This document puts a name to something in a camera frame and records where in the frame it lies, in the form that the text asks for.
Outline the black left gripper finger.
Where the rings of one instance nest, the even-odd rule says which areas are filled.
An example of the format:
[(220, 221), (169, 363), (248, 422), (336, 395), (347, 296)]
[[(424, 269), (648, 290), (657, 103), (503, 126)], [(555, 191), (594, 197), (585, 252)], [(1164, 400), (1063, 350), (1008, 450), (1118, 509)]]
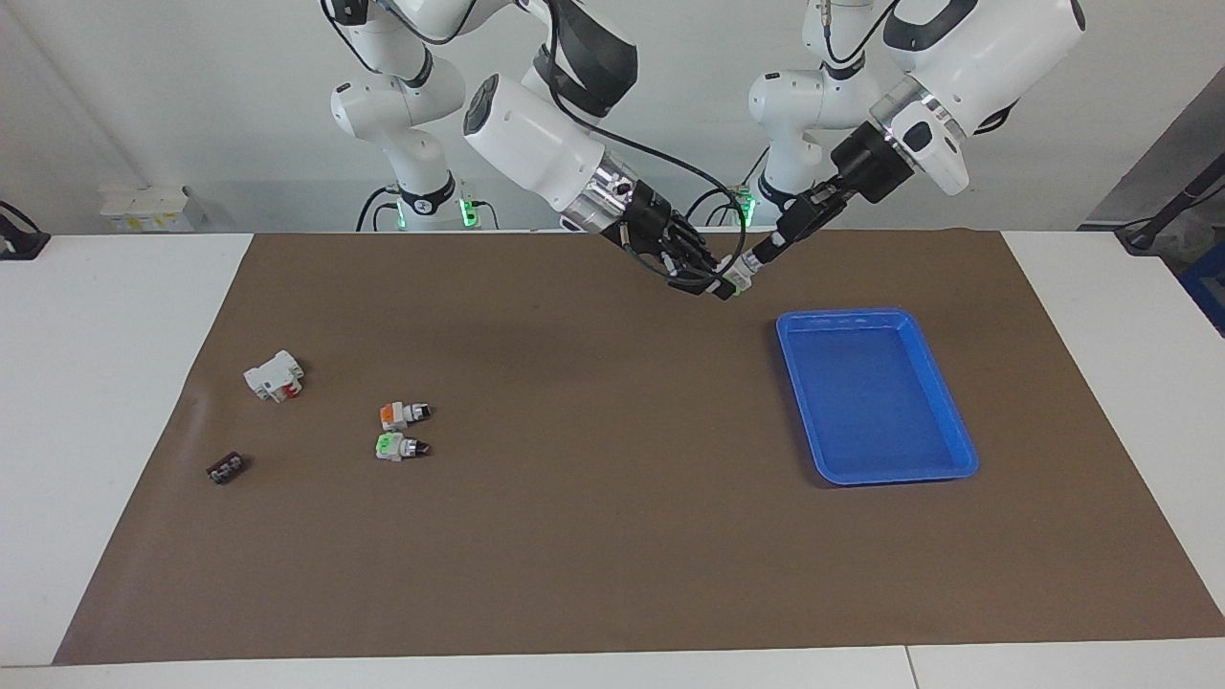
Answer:
[(826, 181), (809, 191), (799, 192), (783, 210), (775, 230), (758, 243), (751, 254), (756, 260), (775, 260), (786, 249), (822, 230), (842, 215), (842, 188), (835, 181)]
[(822, 230), (846, 208), (848, 196), (795, 196), (777, 219), (774, 230), (756, 245), (756, 271), (780, 257), (793, 245)]

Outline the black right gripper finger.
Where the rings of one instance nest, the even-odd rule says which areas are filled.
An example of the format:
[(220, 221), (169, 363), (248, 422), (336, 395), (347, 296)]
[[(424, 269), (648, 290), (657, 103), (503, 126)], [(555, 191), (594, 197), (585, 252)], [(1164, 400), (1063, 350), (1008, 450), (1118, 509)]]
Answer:
[(660, 253), (665, 282), (669, 287), (687, 294), (713, 294), (718, 300), (731, 300), (737, 287), (726, 278), (719, 278), (709, 253)]
[(723, 262), (717, 262), (704, 235), (701, 235), (699, 230), (696, 230), (686, 218), (670, 218), (670, 253), (709, 253), (714, 268), (719, 270), (719, 278), (730, 280), (739, 288), (735, 282), (736, 276), (733, 273), (734, 257), (730, 256)]

